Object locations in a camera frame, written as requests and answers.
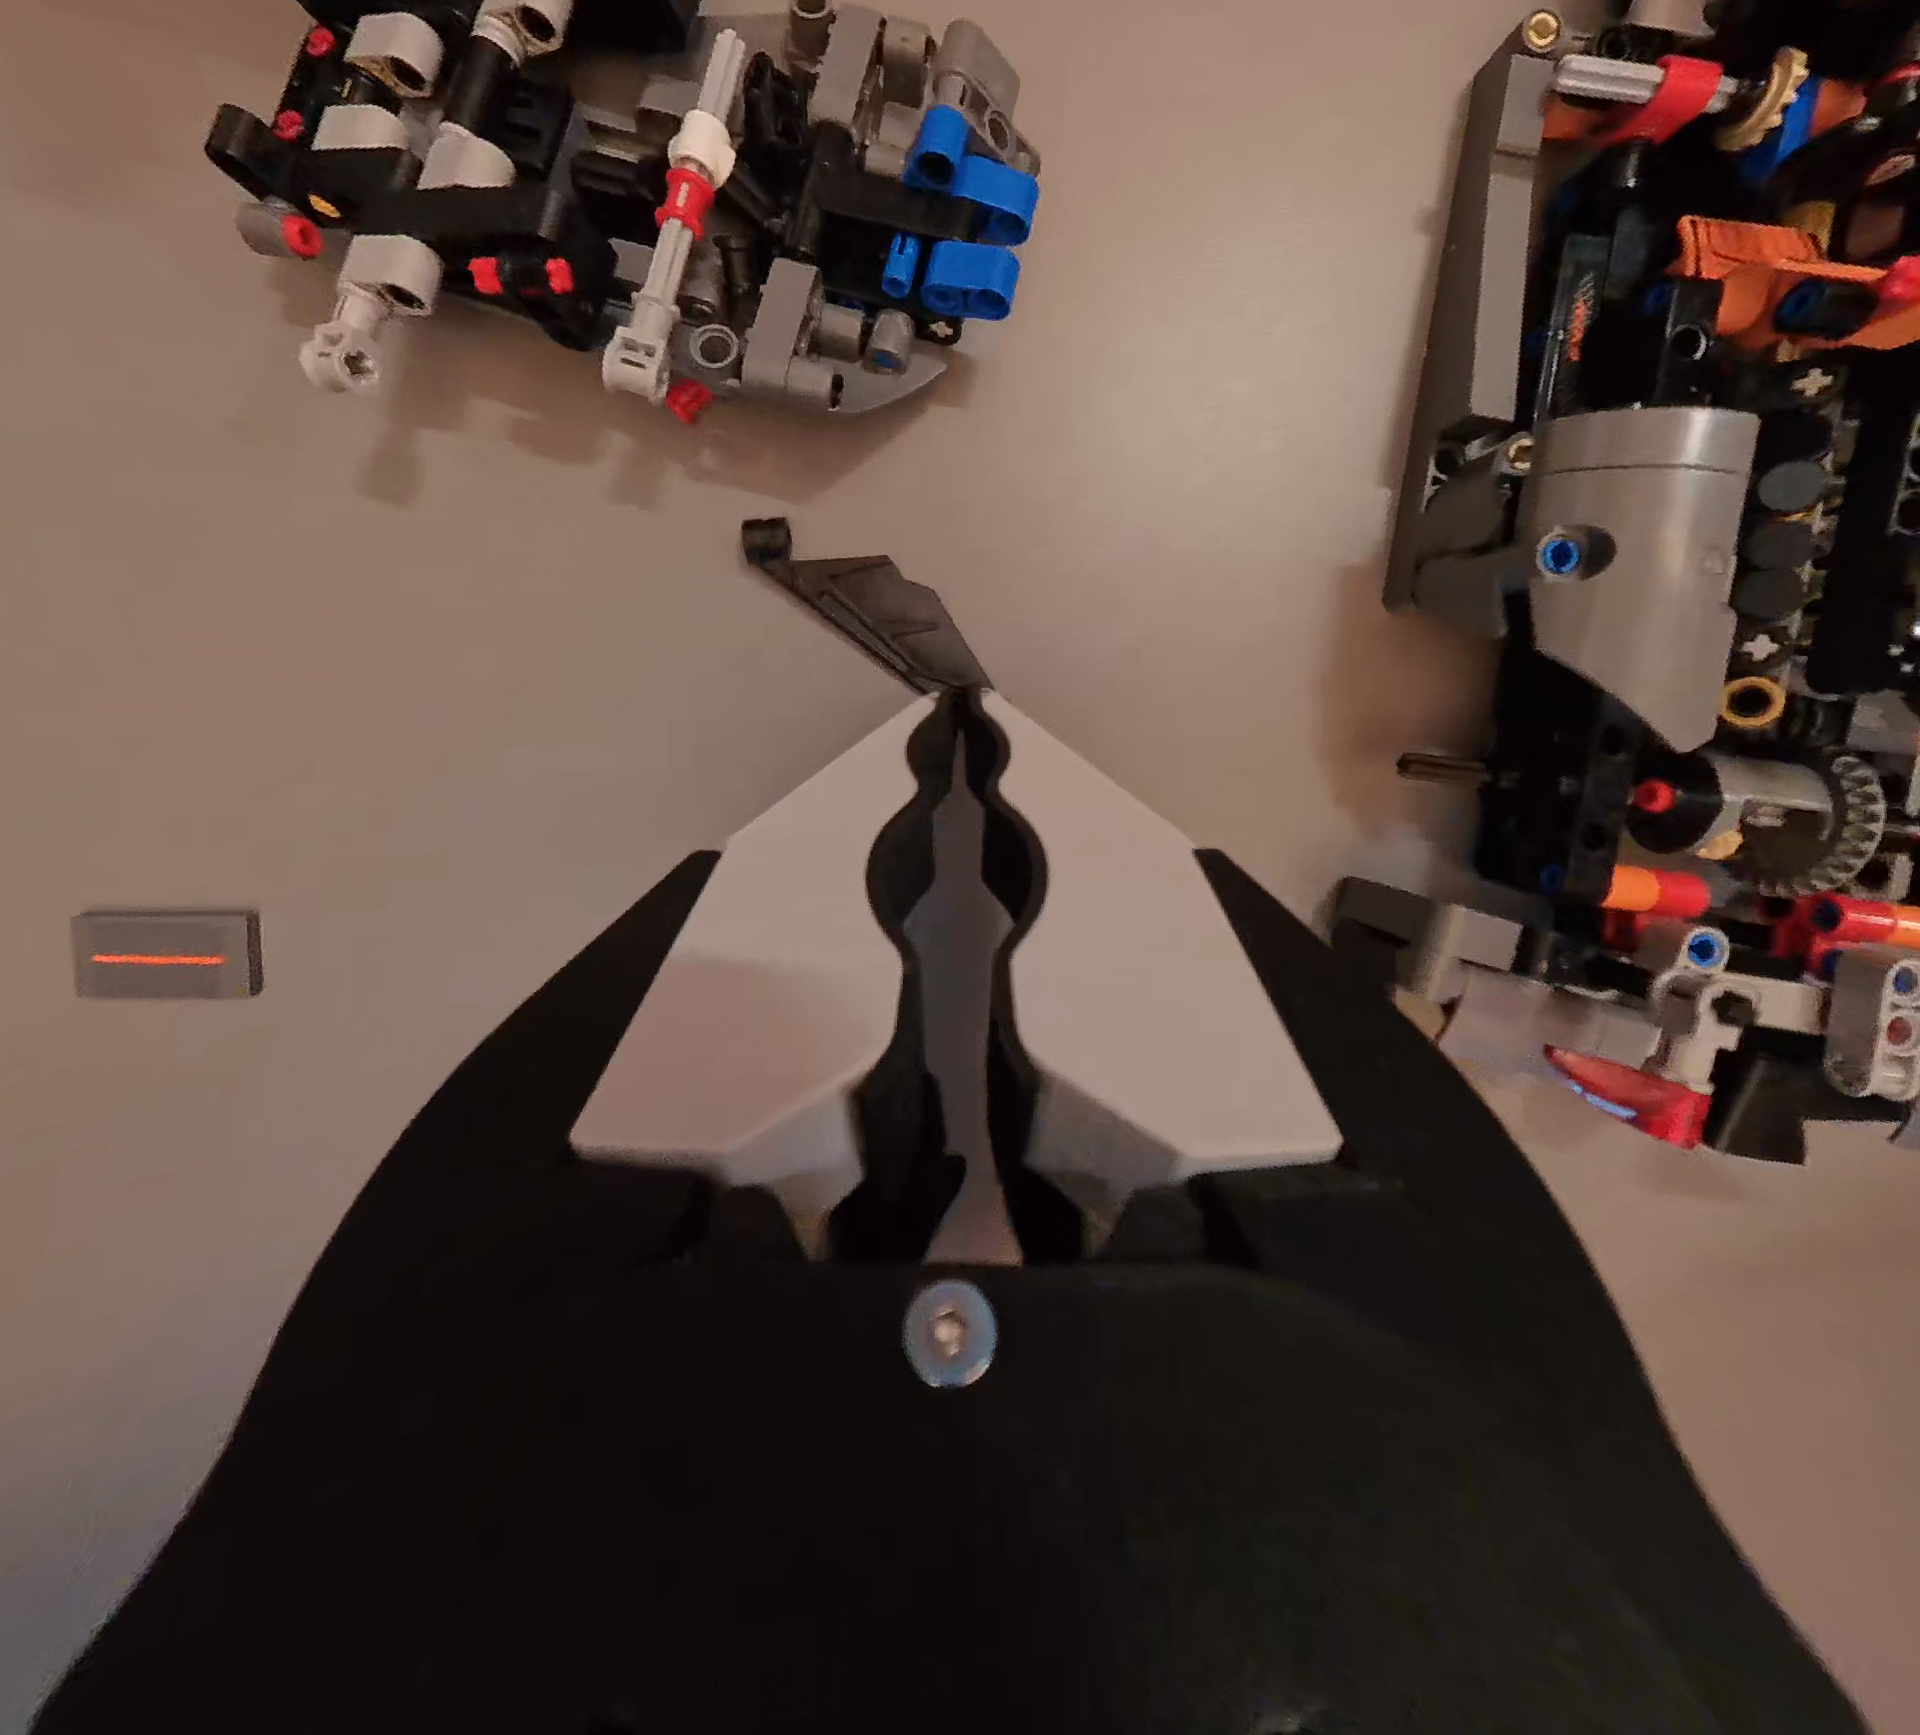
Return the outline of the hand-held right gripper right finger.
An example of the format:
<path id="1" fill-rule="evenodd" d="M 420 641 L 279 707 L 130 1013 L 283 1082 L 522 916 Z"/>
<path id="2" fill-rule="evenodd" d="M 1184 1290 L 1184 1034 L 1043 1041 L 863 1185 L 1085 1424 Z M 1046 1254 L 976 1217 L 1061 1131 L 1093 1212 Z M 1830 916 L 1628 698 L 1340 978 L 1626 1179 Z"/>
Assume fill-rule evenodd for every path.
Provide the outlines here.
<path id="1" fill-rule="evenodd" d="M 1201 850 L 1001 694 L 961 710 L 980 810 L 989 1173 L 1019 1264 L 1074 1264 L 1131 1201 L 1325 1173 L 1341 1131 Z"/>

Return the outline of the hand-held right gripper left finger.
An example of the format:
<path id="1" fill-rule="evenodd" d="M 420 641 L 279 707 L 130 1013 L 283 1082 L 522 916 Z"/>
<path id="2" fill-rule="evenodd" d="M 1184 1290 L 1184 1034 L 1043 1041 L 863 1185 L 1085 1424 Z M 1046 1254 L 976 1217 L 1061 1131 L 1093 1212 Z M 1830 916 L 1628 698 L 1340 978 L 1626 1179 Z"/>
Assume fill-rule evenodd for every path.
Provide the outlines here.
<path id="1" fill-rule="evenodd" d="M 772 1191 L 834 1261 L 921 1261 L 966 1162 L 908 916 L 969 700 L 921 698 L 736 830 L 585 1110 L 579 1157 Z"/>

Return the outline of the small black lego subassembly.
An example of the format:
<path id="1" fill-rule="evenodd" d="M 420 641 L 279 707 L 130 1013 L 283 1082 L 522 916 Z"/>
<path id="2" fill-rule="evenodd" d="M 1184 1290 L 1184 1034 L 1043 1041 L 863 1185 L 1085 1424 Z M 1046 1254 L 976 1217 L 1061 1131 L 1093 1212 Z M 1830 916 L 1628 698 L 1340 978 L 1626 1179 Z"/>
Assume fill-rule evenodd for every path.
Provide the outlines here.
<path id="1" fill-rule="evenodd" d="M 846 0 L 294 0 L 267 115 L 205 159 L 252 251 L 333 266 L 301 373 L 369 393 L 401 326 L 528 321 L 613 395 L 863 415 L 1009 318 L 1040 201 L 1019 71 Z"/>

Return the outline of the black lego panel piece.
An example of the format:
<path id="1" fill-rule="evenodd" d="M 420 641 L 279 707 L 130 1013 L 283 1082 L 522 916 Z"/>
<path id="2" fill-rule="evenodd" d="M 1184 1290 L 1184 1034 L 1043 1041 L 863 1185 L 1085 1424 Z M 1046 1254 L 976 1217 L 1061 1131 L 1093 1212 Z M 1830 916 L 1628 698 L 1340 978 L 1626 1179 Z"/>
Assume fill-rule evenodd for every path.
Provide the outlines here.
<path id="1" fill-rule="evenodd" d="M 798 559 L 784 519 L 738 525 L 743 560 L 919 698 L 980 694 L 991 681 L 940 598 L 885 554 Z"/>

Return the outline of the large lego car chassis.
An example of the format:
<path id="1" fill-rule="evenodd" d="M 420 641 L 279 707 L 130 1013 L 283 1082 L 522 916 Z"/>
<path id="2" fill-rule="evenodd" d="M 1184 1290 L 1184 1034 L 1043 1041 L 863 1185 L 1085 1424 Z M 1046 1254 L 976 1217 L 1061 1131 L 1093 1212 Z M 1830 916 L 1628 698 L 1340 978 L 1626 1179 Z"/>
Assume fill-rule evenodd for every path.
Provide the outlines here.
<path id="1" fill-rule="evenodd" d="M 1465 98 L 1383 578 L 1498 644 L 1480 909 L 1334 938 L 1677 1147 L 1917 1147 L 1917 0 L 1535 10 Z"/>

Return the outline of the grey tile with orange stripe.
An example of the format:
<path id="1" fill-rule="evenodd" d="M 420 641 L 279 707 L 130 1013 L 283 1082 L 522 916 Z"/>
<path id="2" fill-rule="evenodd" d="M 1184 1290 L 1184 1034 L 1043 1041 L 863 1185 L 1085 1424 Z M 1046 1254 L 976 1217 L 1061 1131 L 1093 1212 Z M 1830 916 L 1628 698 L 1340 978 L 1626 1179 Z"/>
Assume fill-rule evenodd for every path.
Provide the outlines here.
<path id="1" fill-rule="evenodd" d="M 92 907 L 68 918 L 77 997 L 224 1001 L 266 986 L 263 925 L 243 907 Z"/>

